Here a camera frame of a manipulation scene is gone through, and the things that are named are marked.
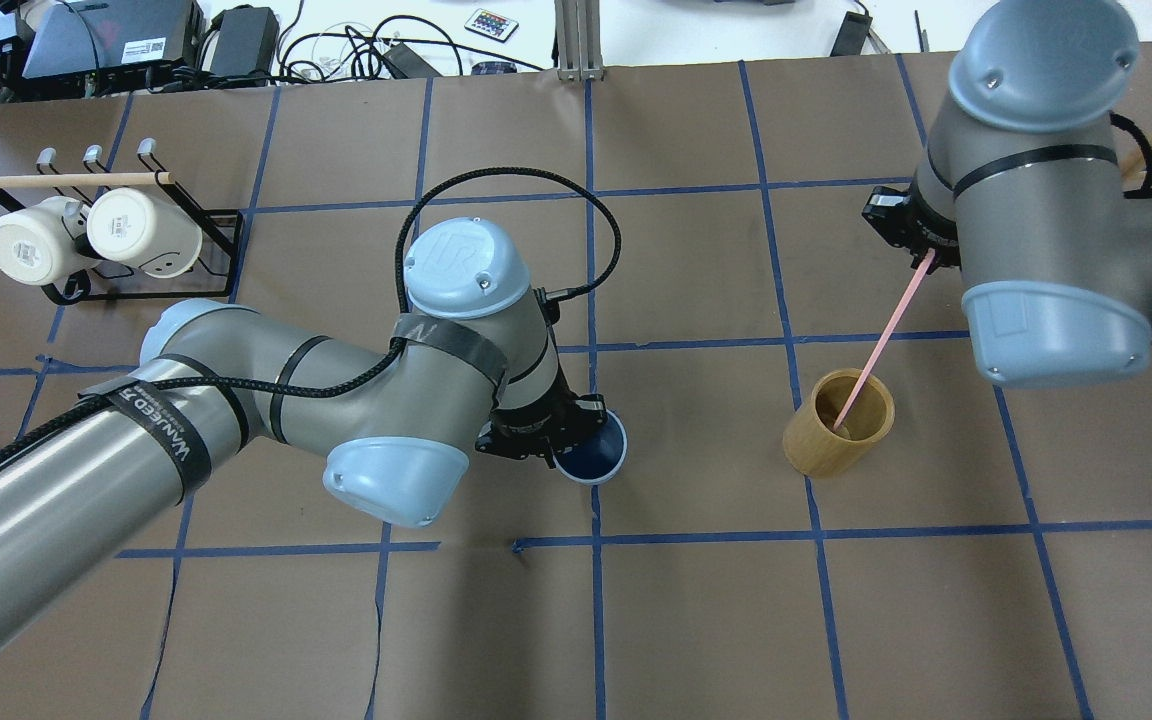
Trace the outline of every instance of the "blue joint cap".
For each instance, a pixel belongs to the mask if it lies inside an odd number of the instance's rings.
[[[983,283],[963,295],[977,367],[1006,388],[1119,381],[1149,367],[1152,327],[1124,302],[1079,287]]]
[[[954,58],[950,92],[983,123],[1061,132],[1114,108],[1139,54],[1114,0],[1002,0]]]
[[[255,313],[250,306],[227,305],[223,302],[206,300],[206,297],[182,300],[164,310],[162,314],[159,316],[159,323],[145,333],[145,341],[141,342],[141,365],[162,355],[164,347],[168,346],[180,328],[206,313],[214,313],[217,310],[247,310],[248,313]]]
[[[500,225],[454,218],[416,238],[403,259],[403,279],[423,313],[468,320],[515,304],[531,287],[531,270]]]
[[[468,468],[464,452],[431,439],[361,438],[329,453],[323,486],[376,518],[424,528],[438,520]]]

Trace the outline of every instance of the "wooden cup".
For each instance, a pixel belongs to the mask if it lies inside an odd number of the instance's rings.
[[[873,376],[861,388],[842,427],[836,433],[831,430],[859,378],[861,371],[855,367],[835,370],[820,378],[812,395],[805,397],[790,424],[786,425],[781,438],[785,455],[801,473],[813,478],[842,473],[892,430],[896,419],[895,402],[887,387]]]

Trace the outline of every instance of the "barcode label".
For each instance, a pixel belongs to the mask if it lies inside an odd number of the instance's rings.
[[[146,60],[161,60],[166,46],[168,46],[168,38],[165,37],[129,41],[123,46],[123,65],[145,63]]]

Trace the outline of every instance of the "metal post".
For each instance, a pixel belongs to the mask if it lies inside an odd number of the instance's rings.
[[[602,79],[598,0],[554,0],[558,33],[558,77]]]

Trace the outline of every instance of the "remote control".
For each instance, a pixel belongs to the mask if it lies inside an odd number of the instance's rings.
[[[470,32],[485,35],[495,41],[506,41],[509,40],[513,31],[518,29],[518,22],[479,8],[473,10],[473,14],[467,20],[465,29]]]

